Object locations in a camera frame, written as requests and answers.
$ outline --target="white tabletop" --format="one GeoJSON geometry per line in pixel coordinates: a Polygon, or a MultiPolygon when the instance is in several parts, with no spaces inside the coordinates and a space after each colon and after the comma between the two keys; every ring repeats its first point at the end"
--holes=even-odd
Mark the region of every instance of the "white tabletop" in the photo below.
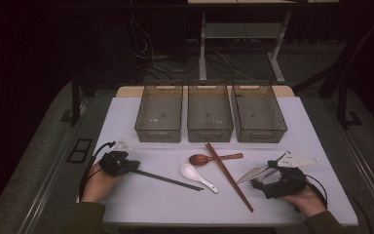
{"type": "MultiPolygon", "coordinates": [[[[113,98],[96,148],[123,138],[132,148],[129,159],[141,162],[140,170],[201,186],[195,191],[143,175],[129,174],[102,201],[107,210],[104,222],[121,225],[180,226],[280,226],[302,223],[304,218],[282,200],[266,199],[249,183],[240,184],[243,194],[255,209],[249,211],[215,162],[198,167],[199,173],[219,188],[214,194],[180,171],[193,154],[210,155],[205,143],[187,140],[187,100],[183,100],[182,140],[180,143],[141,143],[134,130],[140,97],[113,98]]],[[[235,131],[230,142],[212,143],[219,155],[243,153],[242,159],[224,161],[235,180],[253,167],[263,166],[284,151],[319,158],[320,163],[301,170],[318,179],[326,188],[329,210],[343,225],[357,225],[357,217],[320,145],[315,130],[298,97],[278,97],[288,131],[280,143],[238,143],[235,131]]],[[[104,149],[98,155],[100,159],[104,149]]]]}

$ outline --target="human hand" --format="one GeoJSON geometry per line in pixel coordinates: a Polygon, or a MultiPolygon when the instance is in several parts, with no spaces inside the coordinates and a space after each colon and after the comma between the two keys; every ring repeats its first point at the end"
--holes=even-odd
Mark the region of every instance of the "human hand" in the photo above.
{"type": "Polygon", "coordinates": [[[108,175],[98,163],[91,167],[89,176],[81,202],[99,202],[108,195],[112,186],[124,177],[108,175]]]}
{"type": "Polygon", "coordinates": [[[326,207],[318,195],[308,185],[299,194],[281,197],[280,199],[296,206],[305,217],[311,217],[326,211],[326,207]]]}

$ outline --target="wooden chopstick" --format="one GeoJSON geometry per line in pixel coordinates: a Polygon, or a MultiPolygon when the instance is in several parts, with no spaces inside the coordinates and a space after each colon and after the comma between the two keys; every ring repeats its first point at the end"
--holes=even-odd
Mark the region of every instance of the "wooden chopstick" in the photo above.
{"type": "Polygon", "coordinates": [[[245,205],[248,207],[248,209],[251,212],[254,212],[254,209],[251,207],[250,203],[245,198],[244,194],[240,190],[239,186],[236,184],[235,180],[233,179],[232,175],[230,175],[229,171],[227,170],[226,166],[224,166],[223,162],[220,159],[220,156],[217,155],[214,148],[211,146],[210,143],[206,144],[206,148],[210,152],[210,154],[214,157],[214,161],[217,162],[218,166],[220,166],[221,171],[223,171],[224,175],[229,179],[230,183],[233,185],[233,187],[236,189],[236,192],[239,194],[239,196],[244,201],[245,205]]]}

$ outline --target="clear plastic bin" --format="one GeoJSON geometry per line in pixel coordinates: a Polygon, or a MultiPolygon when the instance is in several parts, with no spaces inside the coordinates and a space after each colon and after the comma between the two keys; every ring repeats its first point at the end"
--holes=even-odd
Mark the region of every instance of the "clear plastic bin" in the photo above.
{"type": "Polygon", "coordinates": [[[287,126],[269,81],[234,81],[231,100],[238,142],[281,141],[287,126]]]}
{"type": "Polygon", "coordinates": [[[180,142],[182,81],[148,81],[135,122],[140,142],[180,142]]]}
{"type": "Polygon", "coordinates": [[[188,140],[190,142],[229,142],[233,128],[225,81],[190,81],[188,86],[188,140]]]}

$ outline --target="white spoon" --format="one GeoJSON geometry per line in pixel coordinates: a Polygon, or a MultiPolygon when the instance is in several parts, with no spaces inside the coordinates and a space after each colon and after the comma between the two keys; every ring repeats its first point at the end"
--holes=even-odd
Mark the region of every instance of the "white spoon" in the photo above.
{"type": "Polygon", "coordinates": [[[181,173],[192,180],[201,182],[205,186],[209,187],[214,193],[218,193],[218,188],[214,185],[212,185],[210,182],[205,180],[199,172],[191,165],[191,164],[184,164],[181,166],[181,173]]]}

